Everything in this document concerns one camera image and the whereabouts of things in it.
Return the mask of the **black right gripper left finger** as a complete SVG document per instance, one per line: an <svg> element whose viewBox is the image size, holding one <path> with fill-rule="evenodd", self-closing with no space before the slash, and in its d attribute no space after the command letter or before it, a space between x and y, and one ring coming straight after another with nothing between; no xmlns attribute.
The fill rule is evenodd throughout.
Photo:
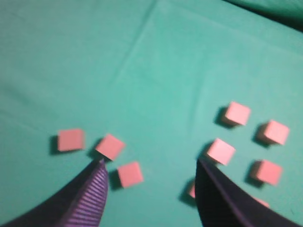
<svg viewBox="0 0 303 227"><path fill-rule="evenodd" d="M5 227L98 227L108 194L104 160L94 160L57 193Z"/></svg>

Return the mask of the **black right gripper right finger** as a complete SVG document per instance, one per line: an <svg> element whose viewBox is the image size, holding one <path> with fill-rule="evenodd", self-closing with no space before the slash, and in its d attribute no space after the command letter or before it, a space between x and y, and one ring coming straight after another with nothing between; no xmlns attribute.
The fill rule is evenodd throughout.
<svg viewBox="0 0 303 227"><path fill-rule="evenodd" d="M196 165L195 200L204 227L297 226L259 203L203 158Z"/></svg>

